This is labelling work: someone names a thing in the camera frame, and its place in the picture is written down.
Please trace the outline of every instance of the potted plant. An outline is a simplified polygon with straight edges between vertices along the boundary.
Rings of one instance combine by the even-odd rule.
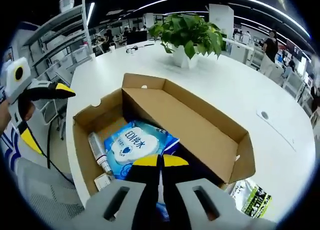
[[[223,45],[219,28],[197,15],[169,15],[149,33],[155,39],[160,36],[165,51],[173,53],[174,63],[182,68],[193,68],[200,53],[204,56],[214,52],[219,57]]]

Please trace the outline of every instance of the small bottle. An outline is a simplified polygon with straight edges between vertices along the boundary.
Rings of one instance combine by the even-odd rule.
[[[115,177],[108,164],[105,148],[100,142],[98,135],[95,132],[92,132],[89,134],[88,140],[96,162],[106,172],[110,181],[112,181]]]

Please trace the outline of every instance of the black cable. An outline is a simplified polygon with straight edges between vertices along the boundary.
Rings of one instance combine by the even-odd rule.
[[[71,181],[69,178],[67,178],[60,170],[59,168],[50,160],[50,138],[51,138],[51,126],[52,126],[53,121],[50,123],[49,125],[49,130],[48,130],[48,138],[47,138],[47,145],[46,145],[46,150],[47,150],[47,155],[42,151],[42,154],[45,156],[46,158],[46,164],[48,169],[50,169],[50,163],[55,167],[55,169],[61,174],[61,176],[64,177],[64,179],[66,179],[68,182],[70,182],[73,186],[75,186],[75,183],[73,181]]]
[[[50,122],[49,125],[49,130],[48,130],[48,137],[47,137],[47,141],[46,141],[46,154],[47,154],[47,158],[46,158],[46,166],[48,169],[50,169],[50,138],[51,138],[51,126],[52,126],[52,122]]]
[[[304,93],[304,91],[305,91],[305,89],[306,89],[306,86],[307,86],[307,84],[304,82],[303,90],[302,90],[302,92],[301,92],[301,94],[300,94],[299,99],[297,100],[297,102],[299,102],[299,100],[301,99],[302,94]]]

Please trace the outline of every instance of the office desk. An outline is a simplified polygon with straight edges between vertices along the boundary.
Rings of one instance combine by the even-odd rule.
[[[101,47],[102,44],[103,44],[103,42],[100,42],[100,43],[98,43],[98,44],[96,44],[96,45],[93,45],[92,48],[94,49],[94,48],[96,48],[96,47],[99,47],[99,49],[101,50],[101,52],[104,53],[104,51],[103,51],[103,49],[102,49],[102,47]]]
[[[298,103],[272,80],[252,68],[221,55],[199,56],[195,69],[174,66],[171,54],[157,42],[133,55],[125,47],[105,53],[76,68],[68,100],[66,144],[71,173],[82,203],[89,199],[77,161],[73,116],[122,85],[124,73],[167,78],[226,113],[252,140],[256,173],[252,179],[272,201],[264,217],[279,221],[306,186],[315,164],[315,142],[308,116]],[[267,112],[271,125],[257,111]]]
[[[238,41],[235,41],[235,40],[223,38],[223,41],[226,41],[226,42],[232,44],[230,57],[232,59],[239,61],[239,62],[242,62],[246,65],[247,60],[248,60],[249,51],[253,52],[255,49],[251,46],[245,45],[245,44],[238,42]]]

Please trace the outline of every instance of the ceiling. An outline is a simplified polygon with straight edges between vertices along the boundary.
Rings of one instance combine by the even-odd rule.
[[[124,15],[128,14],[130,10],[136,10],[142,6],[156,1],[160,0],[86,0],[87,11],[89,11],[90,3],[95,2],[95,8],[93,10],[89,27],[92,28],[98,26],[100,22],[106,20],[109,20],[109,22],[114,22],[119,18],[128,19],[141,17],[144,13],[165,14],[180,11],[208,11],[206,6],[209,4],[223,4],[229,5],[234,10],[235,16],[246,18],[269,28],[275,29],[281,35],[289,38],[305,51],[313,52],[315,50],[318,52],[317,42],[319,37],[315,33],[316,22],[313,21],[310,11],[307,11],[305,7],[302,7],[302,5],[306,3],[304,0],[283,0],[284,5],[279,0],[257,1],[263,2],[289,15],[311,34],[312,40],[301,29],[299,29],[295,24],[285,17],[268,9],[267,7],[245,0],[167,0],[165,2],[138,10],[124,17]],[[307,2],[309,5],[312,5],[312,0],[308,0]],[[75,5],[80,3],[81,0],[75,0]],[[30,10],[24,11],[22,20],[37,25],[41,25],[53,16],[59,14],[59,0],[30,0],[28,5]],[[118,14],[107,15],[107,13],[110,11],[119,10],[122,11],[120,11]],[[203,13],[201,15],[207,17],[208,13]],[[235,18],[234,22],[235,24],[245,23],[254,27],[259,26],[255,23],[239,18]],[[284,42],[286,41],[281,36],[279,39]]]

